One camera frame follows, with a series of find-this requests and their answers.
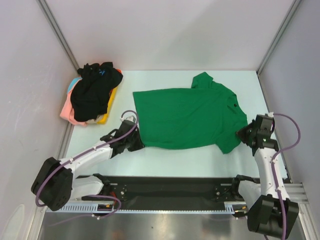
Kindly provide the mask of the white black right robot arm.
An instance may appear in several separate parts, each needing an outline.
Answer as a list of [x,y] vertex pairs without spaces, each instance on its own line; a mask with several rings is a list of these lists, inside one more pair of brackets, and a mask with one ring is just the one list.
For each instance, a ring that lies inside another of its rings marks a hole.
[[276,128],[274,112],[258,114],[247,126],[236,132],[242,143],[252,150],[260,183],[249,176],[237,175],[230,188],[231,196],[244,200],[248,208],[247,227],[266,238],[286,240],[299,214],[298,203],[291,201],[280,173],[280,149],[272,138]]

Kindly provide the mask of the green t-shirt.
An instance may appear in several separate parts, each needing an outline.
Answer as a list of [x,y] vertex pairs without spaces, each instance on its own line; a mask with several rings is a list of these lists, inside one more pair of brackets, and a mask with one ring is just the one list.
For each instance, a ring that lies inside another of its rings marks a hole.
[[140,137],[147,147],[185,150],[217,145],[223,154],[240,144],[236,132],[247,126],[237,95],[206,72],[189,88],[133,93]]

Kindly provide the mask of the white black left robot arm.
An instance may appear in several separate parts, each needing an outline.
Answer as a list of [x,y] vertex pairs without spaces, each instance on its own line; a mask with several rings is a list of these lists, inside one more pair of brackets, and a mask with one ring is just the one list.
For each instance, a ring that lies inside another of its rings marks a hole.
[[138,119],[131,115],[122,118],[119,128],[100,138],[97,144],[73,157],[60,160],[47,158],[32,186],[35,204],[60,210],[69,200],[96,197],[105,200],[110,196],[110,182],[99,173],[81,177],[85,170],[122,154],[143,149]]

